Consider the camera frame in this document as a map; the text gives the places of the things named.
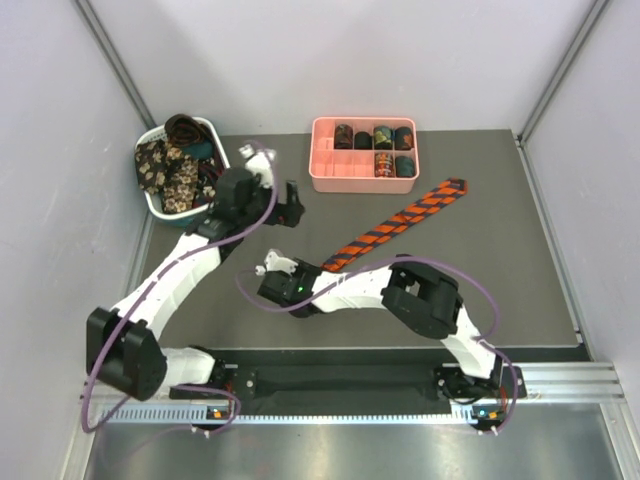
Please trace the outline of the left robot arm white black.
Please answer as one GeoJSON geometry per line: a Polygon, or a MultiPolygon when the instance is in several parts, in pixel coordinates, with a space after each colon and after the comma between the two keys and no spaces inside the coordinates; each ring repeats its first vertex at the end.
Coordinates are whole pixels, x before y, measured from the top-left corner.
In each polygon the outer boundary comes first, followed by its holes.
{"type": "Polygon", "coordinates": [[[295,182],[286,200],[261,173],[226,170],[213,203],[180,235],[165,260],[128,297],[110,309],[97,308],[86,323],[87,383],[101,381],[136,400],[162,388],[194,385],[205,396],[226,387],[227,374],[202,347],[161,348],[169,319],[207,275],[262,224],[295,227],[304,213],[295,182]]]}

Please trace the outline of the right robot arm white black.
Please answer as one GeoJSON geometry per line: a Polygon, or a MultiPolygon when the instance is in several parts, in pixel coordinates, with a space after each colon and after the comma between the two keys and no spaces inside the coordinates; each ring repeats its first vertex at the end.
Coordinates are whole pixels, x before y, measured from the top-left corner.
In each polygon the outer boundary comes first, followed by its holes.
{"type": "Polygon", "coordinates": [[[441,370],[444,396],[479,400],[499,392],[502,360],[482,344],[458,282],[433,266],[404,256],[362,273],[337,273],[271,251],[255,268],[258,295],[296,318],[343,310],[384,310],[413,333],[439,340],[458,367],[441,370]]]}

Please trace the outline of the orange navy striped tie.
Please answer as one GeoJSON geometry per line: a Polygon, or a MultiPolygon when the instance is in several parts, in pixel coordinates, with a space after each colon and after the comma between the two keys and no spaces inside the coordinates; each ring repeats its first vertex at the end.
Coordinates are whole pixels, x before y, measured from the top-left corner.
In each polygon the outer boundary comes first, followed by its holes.
{"type": "Polygon", "coordinates": [[[468,182],[459,178],[448,178],[436,188],[395,213],[389,219],[356,237],[347,245],[338,249],[321,268],[337,273],[375,248],[388,243],[429,217],[434,216],[446,206],[464,197],[468,192],[468,182]]]}

